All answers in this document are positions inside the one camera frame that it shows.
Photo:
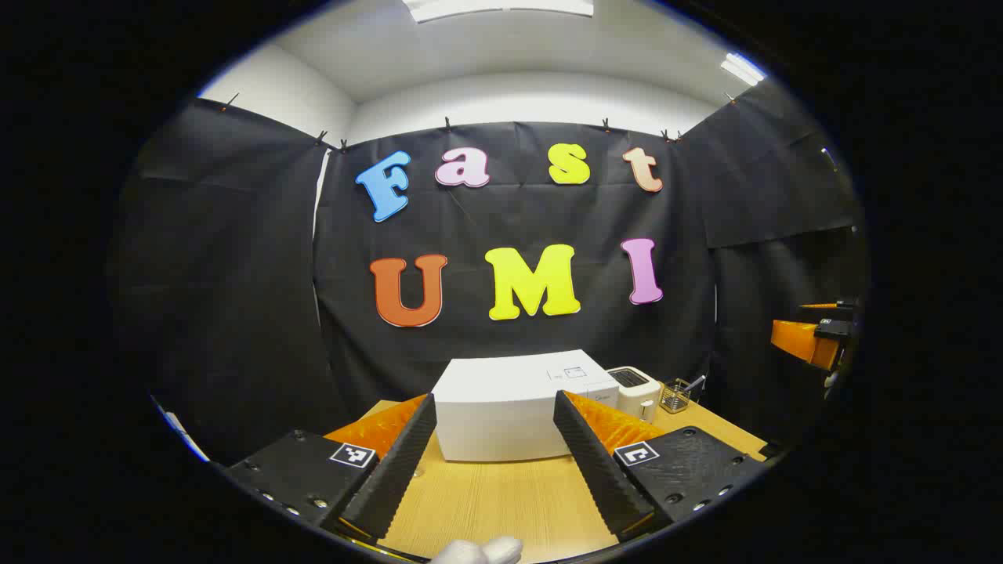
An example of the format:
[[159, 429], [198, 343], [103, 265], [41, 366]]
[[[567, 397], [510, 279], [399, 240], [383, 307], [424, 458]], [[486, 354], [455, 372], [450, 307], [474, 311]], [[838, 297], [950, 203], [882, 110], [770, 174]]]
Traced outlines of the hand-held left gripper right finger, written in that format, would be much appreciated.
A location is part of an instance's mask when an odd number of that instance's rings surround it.
[[767, 470], [699, 426], [663, 432], [567, 390], [555, 395], [554, 424], [620, 541], [686, 522]]

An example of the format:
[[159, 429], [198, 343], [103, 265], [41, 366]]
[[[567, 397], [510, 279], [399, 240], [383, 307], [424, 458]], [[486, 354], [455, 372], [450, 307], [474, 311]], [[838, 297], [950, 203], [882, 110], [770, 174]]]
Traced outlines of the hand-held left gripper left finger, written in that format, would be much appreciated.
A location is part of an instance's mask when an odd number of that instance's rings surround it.
[[325, 436], [294, 429], [226, 468], [245, 492], [312, 527], [361, 541], [386, 536], [436, 429], [422, 394]]

